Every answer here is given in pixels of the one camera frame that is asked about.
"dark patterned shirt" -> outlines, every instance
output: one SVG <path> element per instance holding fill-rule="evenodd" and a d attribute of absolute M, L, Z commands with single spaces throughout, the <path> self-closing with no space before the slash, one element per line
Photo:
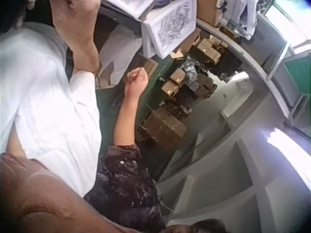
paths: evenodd
<path fill-rule="evenodd" d="M 106 218 L 141 232 L 160 232 L 164 222 L 153 180 L 136 145 L 111 146 L 99 159 L 96 182 L 85 200 Z"/>

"white shirt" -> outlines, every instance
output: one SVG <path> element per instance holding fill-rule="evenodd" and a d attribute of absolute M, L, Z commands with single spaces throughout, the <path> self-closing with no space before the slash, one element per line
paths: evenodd
<path fill-rule="evenodd" d="M 1 152 L 15 121 L 36 159 L 83 197 L 94 185 L 101 144 L 95 78 L 65 74 L 66 45 L 46 25 L 28 23 L 1 38 Z"/>

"skin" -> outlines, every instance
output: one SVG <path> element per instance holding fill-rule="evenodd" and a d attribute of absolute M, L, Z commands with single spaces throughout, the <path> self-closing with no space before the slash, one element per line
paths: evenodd
<path fill-rule="evenodd" d="M 139 98 L 148 85 L 144 68 L 137 68 L 127 74 L 124 101 L 114 130 L 114 144 L 129 146 L 135 143 L 135 119 Z"/>
<path fill-rule="evenodd" d="M 93 34 L 99 0 L 50 0 L 53 23 L 73 51 L 74 72 L 96 73 L 99 60 Z M 135 143 L 139 98 L 148 84 L 143 68 L 128 74 L 125 98 L 114 131 L 115 145 Z M 27 233 L 134 233 L 98 214 L 59 177 L 38 161 L 28 160 L 13 127 L 8 152 L 1 155 L 1 208 L 10 223 Z M 186 226 L 163 232 L 184 233 Z"/>

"fist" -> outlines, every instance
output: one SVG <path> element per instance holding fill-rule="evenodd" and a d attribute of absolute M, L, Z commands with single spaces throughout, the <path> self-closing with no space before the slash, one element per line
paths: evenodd
<path fill-rule="evenodd" d="M 148 85 L 145 68 L 137 68 L 127 74 L 124 95 L 126 99 L 138 101 Z"/>
<path fill-rule="evenodd" d="M 53 24 L 71 48 L 93 41 L 100 0 L 50 0 Z"/>

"hair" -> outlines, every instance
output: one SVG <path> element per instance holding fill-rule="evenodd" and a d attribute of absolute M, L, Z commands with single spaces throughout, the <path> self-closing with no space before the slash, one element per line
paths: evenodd
<path fill-rule="evenodd" d="M 7 32 L 25 14 L 27 0 L 1 0 L 0 33 Z"/>
<path fill-rule="evenodd" d="M 191 228 L 193 233 L 229 233 L 224 224 L 214 218 L 194 223 Z"/>

